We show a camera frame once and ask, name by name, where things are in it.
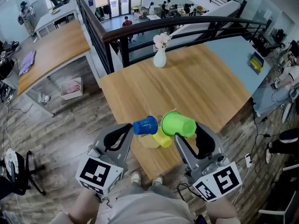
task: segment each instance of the black and white marker cube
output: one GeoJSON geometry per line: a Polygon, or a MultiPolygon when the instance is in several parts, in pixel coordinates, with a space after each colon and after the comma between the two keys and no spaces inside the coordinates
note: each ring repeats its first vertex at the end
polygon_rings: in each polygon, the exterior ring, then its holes
{"type": "Polygon", "coordinates": [[[107,195],[122,179],[123,168],[82,155],[76,173],[76,179],[86,189],[101,195],[107,195]]]}
{"type": "Polygon", "coordinates": [[[193,187],[207,202],[215,201],[240,187],[242,180],[235,162],[219,167],[215,172],[198,179],[193,187]]]}

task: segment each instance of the black office chair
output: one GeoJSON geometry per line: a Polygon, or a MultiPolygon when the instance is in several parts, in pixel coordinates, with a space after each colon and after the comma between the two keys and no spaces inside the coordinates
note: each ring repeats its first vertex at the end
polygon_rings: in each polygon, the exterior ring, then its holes
{"type": "Polygon", "coordinates": [[[27,152],[26,155],[26,164],[21,155],[16,153],[18,159],[18,166],[19,166],[19,173],[15,173],[14,171],[14,164],[11,163],[12,168],[12,175],[9,174],[8,170],[6,169],[7,178],[0,176],[0,200],[11,193],[15,193],[18,195],[25,195],[26,190],[30,189],[31,187],[28,185],[30,181],[33,186],[37,189],[37,191],[42,194],[46,195],[45,191],[41,191],[37,184],[33,181],[31,175],[36,174],[40,170],[44,170],[45,166],[42,165],[35,170],[29,171],[29,155],[32,155],[31,151],[27,152]]]}

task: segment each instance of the bag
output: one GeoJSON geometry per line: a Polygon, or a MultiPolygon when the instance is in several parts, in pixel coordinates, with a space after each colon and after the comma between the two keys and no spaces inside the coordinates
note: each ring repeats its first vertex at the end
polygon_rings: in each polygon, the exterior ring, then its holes
{"type": "Polygon", "coordinates": [[[18,16],[18,22],[20,25],[23,25],[24,24],[24,21],[23,19],[21,18],[21,15],[18,16]]]}

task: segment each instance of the wooden floor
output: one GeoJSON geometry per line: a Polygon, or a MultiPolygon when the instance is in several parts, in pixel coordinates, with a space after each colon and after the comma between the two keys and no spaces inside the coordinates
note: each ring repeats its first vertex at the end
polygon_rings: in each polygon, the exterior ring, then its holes
{"type": "MultiPolygon", "coordinates": [[[[50,80],[45,79],[37,88],[51,95],[52,98],[47,107],[56,115],[51,118],[35,106],[32,106],[26,114],[9,107],[7,132],[12,137],[13,144],[5,135],[4,150],[13,145],[14,149],[23,156],[31,150],[34,154],[30,159],[31,168],[34,168],[34,164],[46,166],[46,170],[40,172],[36,180],[45,189],[47,195],[42,196],[32,188],[25,196],[17,197],[27,223],[45,224],[49,223],[61,210],[67,211],[74,203],[80,192],[80,186],[75,179],[80,155],[87,151],[87,147],[93,142],[99,130],[103,126],[115,123],[115,120],[85,58],[80,58],[65,66],[51,75],[50,80]],[[59,85],[65,79],[78,76],[84,81],[84,95],[69,101],[62,100],[59,96],[59,85]]],[[[21,97],[14,98],[12,105],[14,108],[26,111],[31,103],[21,97]]],[[[7,109],[0,103],[1,135],[6,115],[7,109]]],[[[258,133],[273,135],[284,131],[287,127],[281,124],[281,115],[282,110],[275,111],[267,121],[258,125],[258,133]]],[[[298,115],[293,110],[288,127],[297,125],[298,115]]],[[[228,157],[234,161],[244,157],[246,153],[251,153],[256,134],[251,101],[219,133],[228,157]]],[[[235,205],[242,224],[254,223],[258,209],[265,205],[265,200],[271,191],[271,182],[277,179],[284,165],[285,155],[276,155],[271,159],[270,164],[265,163],[265,148],[267,143],[273,139],[275,137],[263,138],[260,135],[257,139],[257,148],[253,149],[253,160],[256,161],[256,171],[259,174],[255,173],[253,165],[235,205]],[[257,160],[257,153],[261,158],[260,163],[257,160]]],[[[142,172],[131,152],[127,161],[129,171],[110,195],[112,205],[121,190],[129,185],[132,172],[142,172]]],[[[245,161],[240,161],[238,167],[241,177],[244,178],[247,172],[245,161]]],[[[165,185],[174,192],[179,183],[186,182],[183,176],[184,168],[184,165],[180,165],[164,177],[165,185]]],[[[150,180],[144,178],[142,183],[144,186],[149,186],[150,180]]],[[[228,195],[232,203],[238,191],[228,195]]],[[[192,211],[206,216],[205,204],[202,200],[194,197],[187,190],[182,191],[182,194],[192,211]]],[[[14,195],[9,195],[0,203],[4,210],[14,211],[22,222],[14,195]]],[[[102,204],[97,223],[105,220],[109,211],[105,203],[102,204]]]]}

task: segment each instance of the green cup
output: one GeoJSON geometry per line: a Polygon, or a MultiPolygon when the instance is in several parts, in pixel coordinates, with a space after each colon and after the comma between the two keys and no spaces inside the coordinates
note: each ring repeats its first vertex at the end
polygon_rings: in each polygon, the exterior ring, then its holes
{"type": "Polygon", "coordinates": [[[190,138],[196,131],[195,121],[176,111],[171,111],[164,115],[161,127],[167,136],[174,136],[175,133],[179,133],[183,137],[190,138]]]}

